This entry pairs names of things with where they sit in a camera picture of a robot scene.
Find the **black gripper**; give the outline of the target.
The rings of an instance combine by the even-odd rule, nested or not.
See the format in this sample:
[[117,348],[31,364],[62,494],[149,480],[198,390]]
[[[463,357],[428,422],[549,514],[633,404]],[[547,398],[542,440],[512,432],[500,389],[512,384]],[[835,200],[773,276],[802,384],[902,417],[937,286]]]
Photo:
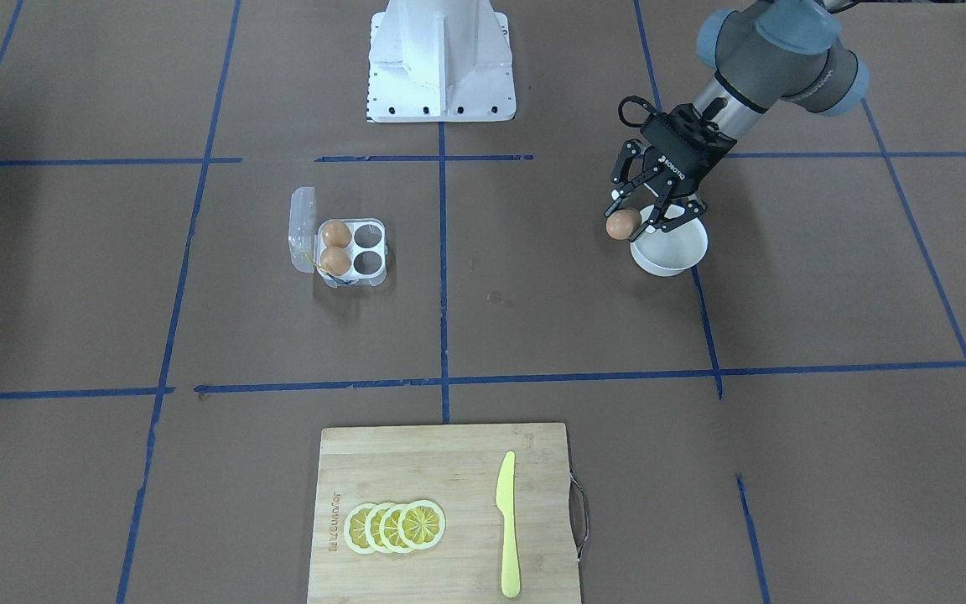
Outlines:
[[[647,112],[640,134],[647,141],[627,140],[617,154],[610,182],[611,211],[621,209],[632,192],[646,186],[658,201],[641,210],[639,237],[660,232],[672,234],[687,223],[700,221],[709,207],[695,194],[702,180],[735,147],[737,141],[722,133],[716,123],[702,118],[691,104],[663,112],[644,104]],[[636,158],[643,171],[632,176]]]

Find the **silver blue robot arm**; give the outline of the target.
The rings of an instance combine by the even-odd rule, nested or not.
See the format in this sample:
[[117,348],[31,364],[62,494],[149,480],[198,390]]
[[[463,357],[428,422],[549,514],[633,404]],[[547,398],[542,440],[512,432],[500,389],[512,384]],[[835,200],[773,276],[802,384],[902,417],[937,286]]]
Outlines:
[[697,98],[667,111],[640,96],[622,99],[645,116],[634,125],[640,137],[625,141],[615,160],[605,217],[625,210],[636,189],[654,195],[647,217],[622,237],[635,242],[702,217],[708,209],[695,198],[702,180],[776,103],[821,116],[858,106],[870,69],[843,46],[840,32],[820,1],[756,1],[710,15],[695,42],[712,77]]

